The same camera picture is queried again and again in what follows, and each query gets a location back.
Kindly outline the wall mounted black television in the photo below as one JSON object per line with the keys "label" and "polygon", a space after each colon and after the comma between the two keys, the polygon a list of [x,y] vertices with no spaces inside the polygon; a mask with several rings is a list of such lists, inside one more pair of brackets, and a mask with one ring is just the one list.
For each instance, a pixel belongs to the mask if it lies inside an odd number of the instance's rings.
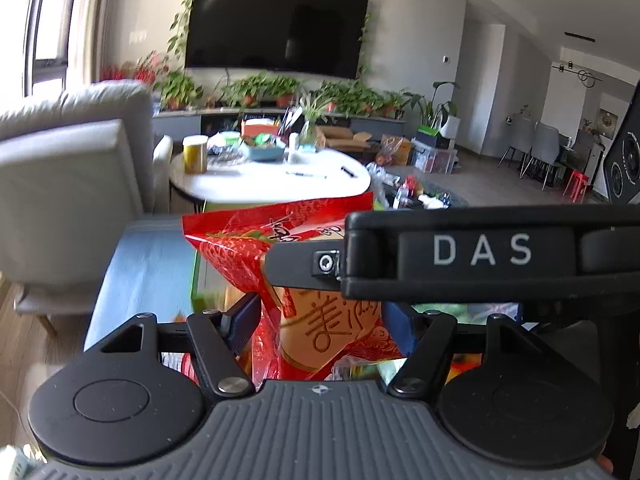
{"label": "wall mounted black television", "polygon": [[186,67],[354,79],[369,0],[194,0]]}

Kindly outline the red flower decoration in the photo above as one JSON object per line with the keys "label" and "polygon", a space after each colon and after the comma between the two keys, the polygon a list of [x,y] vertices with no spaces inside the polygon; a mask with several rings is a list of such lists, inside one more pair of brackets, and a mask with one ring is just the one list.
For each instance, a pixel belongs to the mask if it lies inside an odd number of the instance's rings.
{"label": "red flower decoration", "polygon": [[152,87],[157,78],[168,71],[168,55],[157,51],[150,52],[136,62],[125,62],[122,65],[104,66],[100,73],[100,81],[136,80]]}

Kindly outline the grey sofa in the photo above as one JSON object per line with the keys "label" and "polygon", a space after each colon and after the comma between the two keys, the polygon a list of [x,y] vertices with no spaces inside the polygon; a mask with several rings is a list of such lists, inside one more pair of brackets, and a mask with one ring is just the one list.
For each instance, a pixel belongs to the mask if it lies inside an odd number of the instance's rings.
{"label": "grey sofa", "polygon": [[140,81],[89,84],[1,109],[1,273],[18,314],[93,311],[127,224],[169,209],[169,136]]}

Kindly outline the grey dining chair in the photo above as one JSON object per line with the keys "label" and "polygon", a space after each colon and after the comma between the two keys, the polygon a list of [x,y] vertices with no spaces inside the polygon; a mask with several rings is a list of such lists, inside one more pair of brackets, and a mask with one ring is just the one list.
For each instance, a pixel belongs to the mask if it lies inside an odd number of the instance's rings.
{"label": "grey dining chair", "polygon": [[526,159],[526,164],[521,171],[521,177],[525,176],[527,170],[529,170],[529,167],[532,166],[534,162],[540,162],[546,167],[541,187],[541,189],[544,190],[547,186],[551,171],[556,166],[560,148],[559,130],[545,125],[542,122],[538,122],[534,132],[533,145]]}

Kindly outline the dark marble round table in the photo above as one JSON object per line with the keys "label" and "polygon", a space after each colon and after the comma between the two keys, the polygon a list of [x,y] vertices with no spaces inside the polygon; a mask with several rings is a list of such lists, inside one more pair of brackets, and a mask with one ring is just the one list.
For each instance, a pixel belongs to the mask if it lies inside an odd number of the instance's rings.
{"label": "dark marble round table", "polygon": [[371,178],[369,190],[374,194],[375,209],[393,209],[397,192],[408,177],[413,177],[418,187],[416,198],[412,199],[408,208],[437,209],[469,206],[464,198],[432,182],[429,174],[413,166],[380,167],[370,162],[367,170]]}

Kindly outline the red cracker snack bag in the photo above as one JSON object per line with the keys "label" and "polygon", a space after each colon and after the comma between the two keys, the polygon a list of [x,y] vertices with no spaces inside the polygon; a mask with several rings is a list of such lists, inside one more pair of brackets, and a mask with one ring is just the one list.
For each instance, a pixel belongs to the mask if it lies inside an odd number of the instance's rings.
{"label": "red cracker snack bag", "polygon": [[252,375],[320,380],[343,358],[397,359],[378,301],[345,298],[306,245],[341,243],[345,219],[373,208],[372,193],[190,214],[184,238],[230,285],[256,292],[262,318],[252,337]]}

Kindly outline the clear plastic storage bin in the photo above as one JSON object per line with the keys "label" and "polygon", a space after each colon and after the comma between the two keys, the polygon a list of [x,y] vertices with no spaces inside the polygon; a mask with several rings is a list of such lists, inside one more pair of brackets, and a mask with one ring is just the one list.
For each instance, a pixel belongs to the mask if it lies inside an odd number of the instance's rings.
{"label": "clear plastic storage bin", "polygon": [[410,165],[427,174],[451,174],[458,159],[457,150],[434,148],[413,139]]}

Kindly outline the white oval coffee table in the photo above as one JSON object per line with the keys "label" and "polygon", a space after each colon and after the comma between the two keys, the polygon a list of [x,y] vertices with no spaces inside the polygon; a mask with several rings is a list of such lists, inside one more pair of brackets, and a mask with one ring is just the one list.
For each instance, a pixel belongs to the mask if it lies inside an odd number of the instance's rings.
{"label": "white oval coffee table", "polygon": [[[351,178],[341,167],[356,174]],[[292,162],[240,162],[210,165],[204,174],[186,174],[180,155],[169,165],[169,181],[196,202],[232,208],[349,197],[367,192],[371,178],[365,166],[338,151],[297,153]]]}

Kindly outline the blue tray with snacks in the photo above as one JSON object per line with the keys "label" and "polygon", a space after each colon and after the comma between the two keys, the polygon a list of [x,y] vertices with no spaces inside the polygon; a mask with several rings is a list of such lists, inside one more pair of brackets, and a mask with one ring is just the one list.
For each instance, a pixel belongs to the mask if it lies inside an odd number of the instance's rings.
{"label": "blue tray with snacks", "polygon": [[252,162],[277,162],[284,155],[285,144],[274,134],[259,133],[257,136],[246,136],[242,150]]}

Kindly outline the black marker pen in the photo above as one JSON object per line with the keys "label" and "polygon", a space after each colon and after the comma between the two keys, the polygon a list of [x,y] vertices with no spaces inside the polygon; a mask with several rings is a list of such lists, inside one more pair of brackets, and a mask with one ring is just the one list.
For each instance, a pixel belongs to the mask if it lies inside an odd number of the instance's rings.
{"label": "black marker pen", "polygon": [[344,167],[344,166],[343,166],[343,167],[341,167],[341,170],[342,170],[345,174],[347,174],[349,177],[351,177],[351,178],[356,178],[356,174],[354,174],[353,172],[351,172],[348,168],[346,168],[346,167]]}

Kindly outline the blue striped cloth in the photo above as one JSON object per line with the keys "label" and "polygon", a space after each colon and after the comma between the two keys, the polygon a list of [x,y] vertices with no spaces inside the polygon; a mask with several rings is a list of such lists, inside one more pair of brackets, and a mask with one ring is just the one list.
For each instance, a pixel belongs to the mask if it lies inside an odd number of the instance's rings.
{"label": "blue striped cloth", "polygon": [[106,270],[85,347],[138,313],[151,312],[161,323],[189,316],[194,258],[179,216],[129,223]]}

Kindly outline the tall potted plant white pot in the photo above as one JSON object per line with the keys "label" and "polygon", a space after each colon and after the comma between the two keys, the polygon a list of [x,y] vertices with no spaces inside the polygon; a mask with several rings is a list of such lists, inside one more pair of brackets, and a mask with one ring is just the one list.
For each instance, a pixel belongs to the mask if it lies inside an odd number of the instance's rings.
{"label": "tall potted plant white pot", "polygon": [[422,96],[422,94],[415,94],[412,98],[413,105],[420,112],[421,127],[429,128],[434,133],[440,133],[448,119],[456,117],[458,114],[457,104],[453,100],[436,102],[439,89],[447,86],[454,89],[460,88],[455,81],[435,81],[433,93],[429,99],[426,96]]}

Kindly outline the red plastic stool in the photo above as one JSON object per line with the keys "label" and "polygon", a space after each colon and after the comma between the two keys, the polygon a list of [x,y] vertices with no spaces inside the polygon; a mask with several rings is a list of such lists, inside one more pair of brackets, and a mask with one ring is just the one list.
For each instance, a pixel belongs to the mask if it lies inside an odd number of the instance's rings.
{"label": "red plastic stool", "polygon": [[564,196],[570,196],[573,203],[582,203],[588,190],[589,178],[577,170],[573,170],[568,179]]}

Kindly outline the cardboard box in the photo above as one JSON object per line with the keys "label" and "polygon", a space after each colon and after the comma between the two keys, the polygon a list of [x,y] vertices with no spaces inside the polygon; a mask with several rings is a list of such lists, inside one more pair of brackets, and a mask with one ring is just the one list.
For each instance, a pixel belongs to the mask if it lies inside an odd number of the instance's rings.
{"label": "cardboard box", "polygon": [[371,147],[371,133],[353,133],[349,128],[335,126],[317,126],[316,133],[320,148],[330,148],[344,153],[362,153]]}

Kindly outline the green storage box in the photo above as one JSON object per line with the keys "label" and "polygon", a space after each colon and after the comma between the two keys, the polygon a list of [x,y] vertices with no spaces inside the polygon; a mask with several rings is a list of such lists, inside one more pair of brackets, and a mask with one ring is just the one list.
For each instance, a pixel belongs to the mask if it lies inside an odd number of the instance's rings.
{"label": "green storage box", "polygon": [[265,277],[264,260],[276,244],[272,225],[283,211],[282,204],[272,204],[211,210],[182,219],[183,236],[196,249],[208,278],[239,292],[257,292],[276,318],[281,307]]}

